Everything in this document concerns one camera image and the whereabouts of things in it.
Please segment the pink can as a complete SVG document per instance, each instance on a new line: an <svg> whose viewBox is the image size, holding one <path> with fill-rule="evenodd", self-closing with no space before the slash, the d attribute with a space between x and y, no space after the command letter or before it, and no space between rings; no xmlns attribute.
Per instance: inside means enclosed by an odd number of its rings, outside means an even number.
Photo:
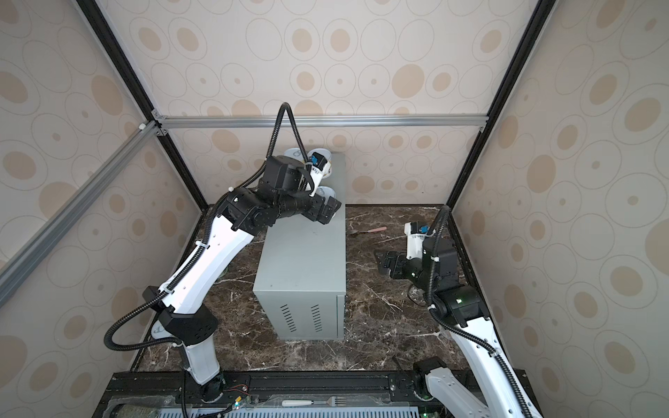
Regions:
<svg viewBox="0 0 669 418"><path fill-rule="evenodd" d="M336 191L329 186L319 186L316 194L324 198L325 201L328 201L330 198L336 198Z"/></svg>

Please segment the yellow can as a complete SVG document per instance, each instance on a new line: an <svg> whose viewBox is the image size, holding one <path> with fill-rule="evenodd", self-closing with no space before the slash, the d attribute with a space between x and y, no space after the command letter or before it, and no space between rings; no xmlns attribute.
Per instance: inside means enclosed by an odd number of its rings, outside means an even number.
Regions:
<svg viewBox="0 0 669 418"><path fill-rule="evenodd" d="M284 152L284 156L294 158L295 160L303 161L303 155L299 148L289 148Z"/></svg>
<svg viewBox="0 0 669 418"><path fill-rule="evenodd" d="M308 153L313 172L319 172L327 178L332 172L332 153L326 148L315 148Z"/></svg>

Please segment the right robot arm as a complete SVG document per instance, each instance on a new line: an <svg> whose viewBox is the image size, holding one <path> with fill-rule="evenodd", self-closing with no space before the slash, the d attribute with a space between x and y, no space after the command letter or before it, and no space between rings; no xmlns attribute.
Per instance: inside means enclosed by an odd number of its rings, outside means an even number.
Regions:
<svg viewBox="0 0 669 418"><path fill-rule="evenodd" d="M423 292L430 318L459 346L480 391L475 395L433 357L414 365L416 397L440 402L453 417L539 417L503 352L482 295L458 277L457 249L444 235L450 217L451 209L442 206L431 224L405 225L405 251L375 253L380 274L408 280Z"/></svg>

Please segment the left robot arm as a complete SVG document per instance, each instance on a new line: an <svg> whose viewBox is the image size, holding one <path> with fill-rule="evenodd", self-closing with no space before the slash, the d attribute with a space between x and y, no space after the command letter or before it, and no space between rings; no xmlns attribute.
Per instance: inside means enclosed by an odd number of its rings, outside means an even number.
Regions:
<svg viewBox="0 0 669 418"><path fill-rule="evenodd" d="M196 242L193 252L163 284L146 289L144 304L111 325L104 345L116 352L173 345L181 353L184 371L200 386L206 399L218 399L222 374L214 333L219 322L204 299L235 256L278 219L301 215L323 225L332 221L341 201L317 193L330 170L329 157L307 152L292 108L283 103L261 168L220 197L205 219L203 238ZM157 314L162 327L159 334L140 343L116 343L116 332L148 309Z"/></svg>

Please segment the grey metal cabinet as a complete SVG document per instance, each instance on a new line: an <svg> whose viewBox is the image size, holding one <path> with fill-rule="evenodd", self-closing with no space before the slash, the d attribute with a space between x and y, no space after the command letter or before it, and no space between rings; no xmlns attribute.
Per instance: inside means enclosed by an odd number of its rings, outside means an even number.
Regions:
<svg viewBox="0 0 669 418"><path fill-rule="evenodd" d="M270 226L254 294L281 340L343 337L345 227L296 214Z"/></svg>

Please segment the horizontal aluminium bar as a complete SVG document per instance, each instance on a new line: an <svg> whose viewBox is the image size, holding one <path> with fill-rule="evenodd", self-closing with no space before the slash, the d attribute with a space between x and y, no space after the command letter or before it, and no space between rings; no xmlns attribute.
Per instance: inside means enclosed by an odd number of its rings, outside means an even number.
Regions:
<svg viewBox="0 0 669 418"><path fill-rule="evenodd" d="M419 126L475 126L485 127L485 114L413 114L413 115L321 115L295 116L299 128L350 128L350 127L419 127ZM167 129L186 128L271 128L275 117L270 116L220 116L220 117L167 117L157 118Z"/></svg>

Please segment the green can lower left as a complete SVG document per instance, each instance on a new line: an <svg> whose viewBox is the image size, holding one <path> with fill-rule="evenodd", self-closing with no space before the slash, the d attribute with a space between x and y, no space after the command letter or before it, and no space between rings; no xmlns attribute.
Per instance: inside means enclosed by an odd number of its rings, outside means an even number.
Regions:
<svg viewBox="0 0 669 418"><path fill-rule="evenodd" d="M163 325L160 323L159 320L153 323L152 328L151 328L151 337L154 340L160 340L164 338L170 337L170 333L165 330Z"/></svg>

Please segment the diagonal aluminium bar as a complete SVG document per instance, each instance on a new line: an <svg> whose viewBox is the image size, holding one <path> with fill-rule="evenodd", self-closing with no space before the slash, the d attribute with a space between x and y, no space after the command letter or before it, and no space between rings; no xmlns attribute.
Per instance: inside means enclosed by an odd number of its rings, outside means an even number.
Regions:
<svg viewBox="0 0 669 418"><path fill-rule="evenodd" d="M142 129L134 134L113 153L76 193L66 201L57 213L45 222L33 237L22 246L1 271L1 304L5 305L26 279L55 248L76 222L104 193L130 160L155 137L159 126L155 121L146 121Z"/></svg>

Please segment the pink handled tool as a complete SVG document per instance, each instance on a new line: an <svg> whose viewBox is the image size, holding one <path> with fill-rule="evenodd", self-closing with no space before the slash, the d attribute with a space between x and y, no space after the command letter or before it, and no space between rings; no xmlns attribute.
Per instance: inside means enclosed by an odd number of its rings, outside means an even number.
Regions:
<svg viewBox="0 0 669 418"><path fill-rule="evenodd" d="M358 231L358 232L356 232L356 233L358 233L358 234L381 233L381 232L386 231L387 229L388 229L388 228L387 228L386 226L380 226L380 227L372 228L372 229L365 230L365 231Z"/></svg>

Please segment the white handled fork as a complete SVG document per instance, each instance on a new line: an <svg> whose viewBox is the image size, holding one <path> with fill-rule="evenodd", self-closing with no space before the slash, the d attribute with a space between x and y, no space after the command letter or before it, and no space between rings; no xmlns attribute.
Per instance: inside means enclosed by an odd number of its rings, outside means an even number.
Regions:
<svg viewBox="0 0 669 418"><path fill-rule="evenodd" d="M310 407L310 406L328 406L331 408L339 408L346 406L346 398L343 396L331 396L327 400L298 400L298 399L287 399L282 401L282 407L284 408L299 408L299 407Z"/></svg>

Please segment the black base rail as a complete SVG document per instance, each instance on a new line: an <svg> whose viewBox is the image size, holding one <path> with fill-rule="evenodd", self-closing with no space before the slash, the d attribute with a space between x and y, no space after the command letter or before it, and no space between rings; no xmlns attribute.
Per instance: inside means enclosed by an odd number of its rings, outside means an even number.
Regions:
<svg viewBox="0 0 669 418"><path fill-rule="evenodd" d="M346 406L284 408L282 401L346 398ZM124 372L108 384L96 417L451 417L416 397L410 371L226 372L210 403L181 372Z"/></svg>

